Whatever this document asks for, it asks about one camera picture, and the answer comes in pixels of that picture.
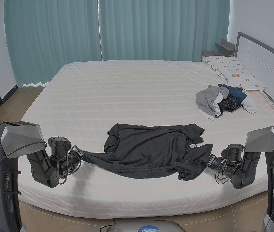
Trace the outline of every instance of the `pile of clothes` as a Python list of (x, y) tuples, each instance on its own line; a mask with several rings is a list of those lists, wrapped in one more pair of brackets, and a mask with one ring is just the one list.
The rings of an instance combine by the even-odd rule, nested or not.
[(199, 112), (211, 120), (220, 117), (224, 110), (232, 112), (240, 106), (251, 114), (255, 114), (257, 111), (253, 99), (246, 90), (225, 84), (209, 85), (207, 89), (198, 92), (196, 103)]

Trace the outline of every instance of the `mattress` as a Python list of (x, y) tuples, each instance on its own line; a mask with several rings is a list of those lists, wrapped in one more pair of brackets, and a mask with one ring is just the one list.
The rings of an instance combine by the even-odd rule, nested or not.
[[(180, 61), (96, 61), (65, 65), (23, 117), (40, 125), (45, 141), (67, 137), (89, 152), (103, 152), (116, 123), (145, 126), (197, 124), (204, 144), (219, 156), (228, 144), (245, 144), (247, 132), (274, 125), (274, 109), (263, 93), (251, 92), (255, 115), (240, 108), (214, 121), (202, 116), (196, 93), (222, 83), (205, 63)], [(83, 162), (64, 185), (34, 181), (26, 156), (19, 158), (20, 200), (50, 211), (87, 218), (125, 218), (197, 213), (221, 208), (267, 190), (265, 155), (253, 184), (236, 190), (218, 185), (209, 168), (196, 179), (178, 174), (131, 179)]]

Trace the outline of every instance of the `gray garment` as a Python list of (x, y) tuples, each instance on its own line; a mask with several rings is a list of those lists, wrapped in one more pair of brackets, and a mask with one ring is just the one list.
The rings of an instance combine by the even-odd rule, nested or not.
[(216, 100), (220, 92), (223, 95), (223, 99), (226, 99), (229, 93), (229, 90), (226, 87), (209, 85), (207, 89), (198, 92), (196, 94), (196, 103), (198, 108), (211, 117), (214, 117), (216, 112), (213, 101)]

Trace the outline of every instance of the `white headboard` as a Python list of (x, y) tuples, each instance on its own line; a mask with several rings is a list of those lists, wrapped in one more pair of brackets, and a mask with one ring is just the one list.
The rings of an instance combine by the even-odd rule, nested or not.
[(266, 85), (264, 92), (274, 102), (274, 49), (239, 32), (235, 57)]

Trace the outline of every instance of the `pillowcase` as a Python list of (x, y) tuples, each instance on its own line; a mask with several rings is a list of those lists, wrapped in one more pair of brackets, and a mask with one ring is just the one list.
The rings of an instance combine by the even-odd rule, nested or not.
[(205, 61), (228, 86), (242, 87), (246, 90), (263, 91), (265, 86), (251, 72), (249, 72), (243, 64), (234, 56), (209, 56)]

